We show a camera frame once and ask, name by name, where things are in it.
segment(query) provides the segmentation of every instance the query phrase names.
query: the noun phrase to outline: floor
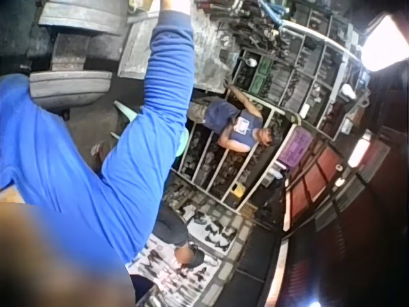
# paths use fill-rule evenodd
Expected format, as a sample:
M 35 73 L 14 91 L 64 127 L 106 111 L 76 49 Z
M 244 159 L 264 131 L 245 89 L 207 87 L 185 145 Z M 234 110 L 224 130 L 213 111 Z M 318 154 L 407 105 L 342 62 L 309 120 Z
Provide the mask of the floor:
M 88 164 L 91 164 L 91 148 L 101 141 L 113 140 L 111 131 L 120 134 L 126 119 L 115 109 L 113 102 L 120 101 L 137 110 L 143 102 L 143 81 L 112 77 L 111 89 L 99 100 L 87 107 L 72 109 L 68 129 L 77 148 Z

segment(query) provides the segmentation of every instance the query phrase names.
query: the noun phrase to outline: pants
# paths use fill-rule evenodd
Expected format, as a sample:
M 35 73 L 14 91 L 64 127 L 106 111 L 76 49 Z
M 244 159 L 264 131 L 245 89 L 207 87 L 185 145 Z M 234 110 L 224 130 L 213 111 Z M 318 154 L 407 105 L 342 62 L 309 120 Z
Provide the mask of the pants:
M 183 246 L 189 240 L 183 219 L 165 202 L 160 204 L 158 218 L 152 233 L 167 244 Z
M 187 117 L 195 123 L 205 123 L 205 114 L 213 101 L 220 100 L 219 96 L 203 97 L 190 102 Z

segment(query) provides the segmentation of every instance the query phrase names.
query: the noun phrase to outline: tire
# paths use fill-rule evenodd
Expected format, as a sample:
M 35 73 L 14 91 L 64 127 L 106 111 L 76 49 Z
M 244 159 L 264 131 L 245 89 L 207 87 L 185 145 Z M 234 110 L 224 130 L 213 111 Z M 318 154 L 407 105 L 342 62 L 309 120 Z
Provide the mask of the tire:
M 110 72 L 38 72 L 30 75 L 30 93 L 47 110 L 82 107 L 109 91 L 111 77 Z
M 120 35 L 127 24 L 127 0 L 50 0 L 39 24 Z

